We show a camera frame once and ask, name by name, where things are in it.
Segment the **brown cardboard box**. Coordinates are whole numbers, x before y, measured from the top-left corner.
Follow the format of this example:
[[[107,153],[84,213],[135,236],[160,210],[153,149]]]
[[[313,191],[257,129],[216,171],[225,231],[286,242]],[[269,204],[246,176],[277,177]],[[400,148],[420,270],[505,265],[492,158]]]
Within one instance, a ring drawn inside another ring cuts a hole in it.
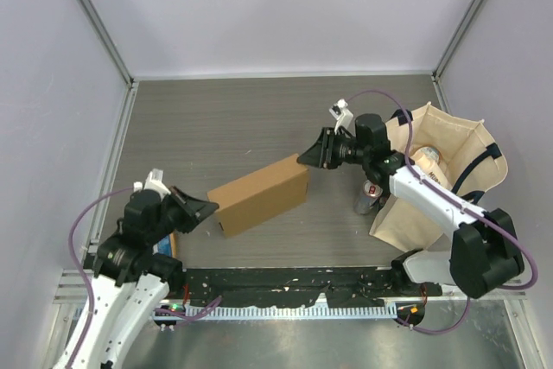
[[[225,237],[259,226],[307,200],[308,167],[293,154],[207,193]]]

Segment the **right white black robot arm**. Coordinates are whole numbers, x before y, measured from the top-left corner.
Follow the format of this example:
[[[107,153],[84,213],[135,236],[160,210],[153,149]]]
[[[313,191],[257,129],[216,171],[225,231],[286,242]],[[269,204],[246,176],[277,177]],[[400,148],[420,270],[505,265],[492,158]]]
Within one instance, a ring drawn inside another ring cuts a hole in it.
[[[488,212],[432,182],[405,153],[391,147],[377,114],[356,117],[354,133],[322,128],[297,161],[318,169],[361,166],[369,181],[419,209],[449,238],[446,251],[410,251],[393,261],[400,268],[390,274],[390,283],[399,295],[412,294],[421,283],[438,283],[478,299],[497,288],[509,289],[509,281],[524,271],[523,250],[509,214]]]

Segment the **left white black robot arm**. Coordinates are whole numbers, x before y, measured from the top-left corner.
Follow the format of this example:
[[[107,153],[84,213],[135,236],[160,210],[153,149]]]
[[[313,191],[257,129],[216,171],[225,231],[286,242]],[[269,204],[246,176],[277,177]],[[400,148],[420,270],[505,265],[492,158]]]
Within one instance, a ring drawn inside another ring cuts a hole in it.
[[[92,274],[80,274],[86,305],[56,367],[120,367],[160,301],[185,285],[182,262],[155,245],[172,232],[193,231],[218,207],[161,183],[134,190],[117,230],[97,249]]]

